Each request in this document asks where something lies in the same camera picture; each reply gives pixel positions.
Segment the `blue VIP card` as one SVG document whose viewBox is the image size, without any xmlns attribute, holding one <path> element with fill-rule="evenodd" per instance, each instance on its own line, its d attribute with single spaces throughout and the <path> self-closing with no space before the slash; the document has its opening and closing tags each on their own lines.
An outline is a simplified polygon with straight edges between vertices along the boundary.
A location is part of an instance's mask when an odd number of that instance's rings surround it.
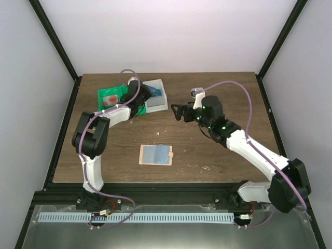
<svg viewBox="0 0 332 249">
<path fill-rule="evenodd" d="M 163 91 L 161 88 L 154 88 L 152 86 L 149 86 L 148 88 L 151 92 L 152 98 L 163 96 Z"/>
</svg>

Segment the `white bin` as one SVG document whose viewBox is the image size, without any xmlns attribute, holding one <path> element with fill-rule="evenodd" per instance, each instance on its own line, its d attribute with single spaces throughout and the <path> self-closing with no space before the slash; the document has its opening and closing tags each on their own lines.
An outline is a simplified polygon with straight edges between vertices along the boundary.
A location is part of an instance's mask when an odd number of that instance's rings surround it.
<svg viewBox="0 0 332 249">
<path fill-rule="evenodd" d="M 147 86 L 152 86 L 154 88 L 161 88 L 163 91 L 163 96 L 150 98 L 145 102 L 144 109 L 140 113 L 148 114 L 153 112 L 160 112 L 164 110 L 168 110 L 168 101 L 167 101 L 167 95 L 165 93 L 164 85 L 161 79 L 156 80 L 150 80 L 150 81 L 144 81 L 143 84 Z"/>
</svg>

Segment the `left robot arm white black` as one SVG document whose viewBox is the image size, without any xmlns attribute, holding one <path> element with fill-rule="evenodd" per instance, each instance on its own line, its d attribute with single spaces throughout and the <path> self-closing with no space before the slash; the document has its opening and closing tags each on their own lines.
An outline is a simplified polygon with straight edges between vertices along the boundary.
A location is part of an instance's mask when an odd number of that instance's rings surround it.
<svg viewBox="0 0 332 249">
<path fill-rule="evenodd" d="M 74 132 L 72 145 L 81 160 L 83 188 L 89 198 L 121 198 L 102 192 L 101 155 L 107 145 L 108 132 L 111 127 L 135 117 L 153 95 L 149 87 L 137 78 L 131 79 L 127 89 L 128 92 L 113 107 L 100 112 L 83 112 Z"/>
</svg>

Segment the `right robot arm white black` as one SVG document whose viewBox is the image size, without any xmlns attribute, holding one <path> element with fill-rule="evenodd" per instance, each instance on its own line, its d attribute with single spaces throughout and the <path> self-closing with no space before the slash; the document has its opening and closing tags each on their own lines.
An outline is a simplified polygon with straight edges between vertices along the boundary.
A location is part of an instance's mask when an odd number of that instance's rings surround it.
<svg viewBox="0 0 332 249">
<path fill-rule="evenodd" d="M 222 103 L 216 96 L 198 94 L 195 101 L 173 104 L 177 121 L 197 122 L 206 128 L 207 137 L 240 155 L 267 178 L 266 183 L 245 182 L 237 190 L 244 202 L 272 204 L 278 211 L 289 213 L 298 207 L 306 209 L 305 199 L 311 186 L 304 163 L 278 155 L 249 137 L 235 122 L 225 118 Z"/>
</svg>

